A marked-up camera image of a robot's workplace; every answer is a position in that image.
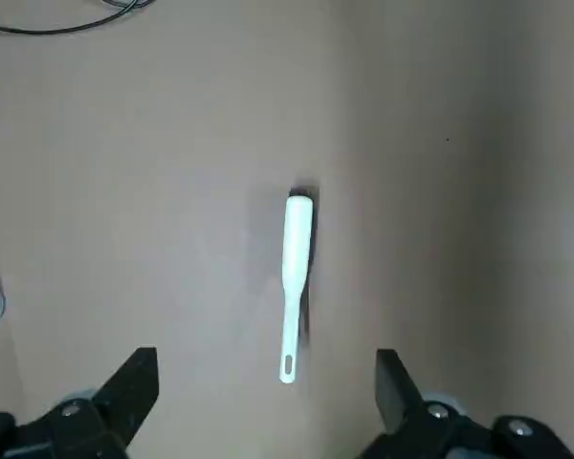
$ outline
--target white plastic utensil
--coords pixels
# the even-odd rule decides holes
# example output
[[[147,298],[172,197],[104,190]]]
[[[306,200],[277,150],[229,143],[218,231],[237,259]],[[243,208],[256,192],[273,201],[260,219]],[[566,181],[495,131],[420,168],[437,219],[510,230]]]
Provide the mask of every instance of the white plastic utensil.
[[[282,277],[285,316],[279,376],[280,380],[286,384],[296,380],[299,304],[308,275],[312,229],[313,200],[307,196],[289,197],[285,208],[283,235]]]

